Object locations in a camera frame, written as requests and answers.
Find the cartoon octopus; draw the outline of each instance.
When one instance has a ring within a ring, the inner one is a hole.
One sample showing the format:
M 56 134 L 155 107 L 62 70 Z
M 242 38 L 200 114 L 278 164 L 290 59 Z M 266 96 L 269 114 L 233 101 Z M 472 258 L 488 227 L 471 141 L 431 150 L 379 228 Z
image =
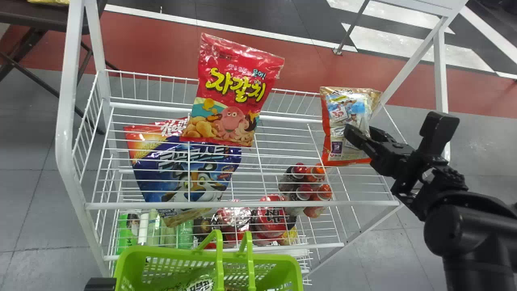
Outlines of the cartoon octopus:
M 253 131 L 257 127 L 257 119 L 255 118 L 258 114 L 253 114 L 251 111 L 244 116 L 240 121 L 239 126 L 235 129 L 236 139 L 245 141 L 253 137 Z
M 237 107 L 227 107 L 221 112 L 221 119 L 215 120 L 217 135 L 223 139 L 235 138 L 235 130 L 239 127 L 241 120 L 245 118 L 244 113 Z

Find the basket handle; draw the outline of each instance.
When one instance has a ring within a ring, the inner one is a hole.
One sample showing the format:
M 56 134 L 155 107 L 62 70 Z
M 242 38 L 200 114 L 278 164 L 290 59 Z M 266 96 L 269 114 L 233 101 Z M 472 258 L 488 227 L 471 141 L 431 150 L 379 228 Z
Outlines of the basket handle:
M 210 234 L 198 245 L 193 253 L 202 253 L 203 249 L 211 242 L 216 239 L 216 276 L 220 283 L 217 291 L 224 290 L 224 270 L 223 270 L 223 234 L 219 229 L 214 229 L 210 232 Z
M 195 248 L 194 251 L 199 252 L 205 249 L 205 247 L 211 243 L 214 238 L 216 239 L 216 251 L 217 253 L 223 252 L 223 234 L 219 229 L 214 229 L 210 232 L 210 234 Z
M 255 291 L 255 264 L 253 263 L 253 240 L 251 238 L 251 232 L 245 231 L 244 237 L 242 238 L 242 242 L 240 243 L 239 251 L 235 252 L 236 257 L 246 257 L 246 261 L 248 264 L 248 291 Z

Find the red stripe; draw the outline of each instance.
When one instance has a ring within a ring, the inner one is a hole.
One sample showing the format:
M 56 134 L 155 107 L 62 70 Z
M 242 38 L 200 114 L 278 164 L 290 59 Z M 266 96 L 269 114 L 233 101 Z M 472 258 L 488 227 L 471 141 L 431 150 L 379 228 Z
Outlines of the red stripe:
M 150 74 L 197 78 L 201 32 L 283 56 L 285 66 L 276 83 L 283 89 L 318 92 L 324 85 L 383 91 L 405 64 L 360 53 L 335 56 L 329 48 L 112 12 L 103 14 L 101 25 L 106 58 L 122 70 Z M 26 30 L 12 26 L 0 41 L 0 50 L 8 51 Z M 64 38 L 64 33 L 48 32 L 22 65 L 61 70 Z M 89 43 L 89 36 L 83 40 Z M 90 62 L 87 73 L 93 72 Z M 513 80 L 447 69 L 447 82 L 450 111 L 517 118 L 517 84 Z M 434 109 L 433 66 L 417 65 L 388 104 Z

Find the dark table top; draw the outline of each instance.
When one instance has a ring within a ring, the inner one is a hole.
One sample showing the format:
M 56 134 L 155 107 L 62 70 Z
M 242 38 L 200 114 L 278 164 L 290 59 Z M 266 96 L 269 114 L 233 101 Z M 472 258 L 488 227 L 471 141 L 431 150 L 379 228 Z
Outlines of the dark table top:
M 99 16 L 108 0 L 97 0 Z M 30 26 L 42 30 L 66 31 L 68 7 L 33 4 L 27 0 L 0 0 L 0 22 Z M 83 34 L 89 34 L 86 13 L 83 21 Z

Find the blue snack bag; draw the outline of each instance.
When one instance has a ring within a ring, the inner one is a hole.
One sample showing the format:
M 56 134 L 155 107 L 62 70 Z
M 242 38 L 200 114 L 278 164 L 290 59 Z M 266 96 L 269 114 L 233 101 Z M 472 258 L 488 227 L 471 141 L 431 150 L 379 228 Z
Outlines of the blue snack bag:
M 146 202 L 219 201 L 241 160 L 241 149 L 179 137 L 187 118 L 124 127 L 133 172 Z M 158 209 L 167 227 L 197 218 L 212 208 Z

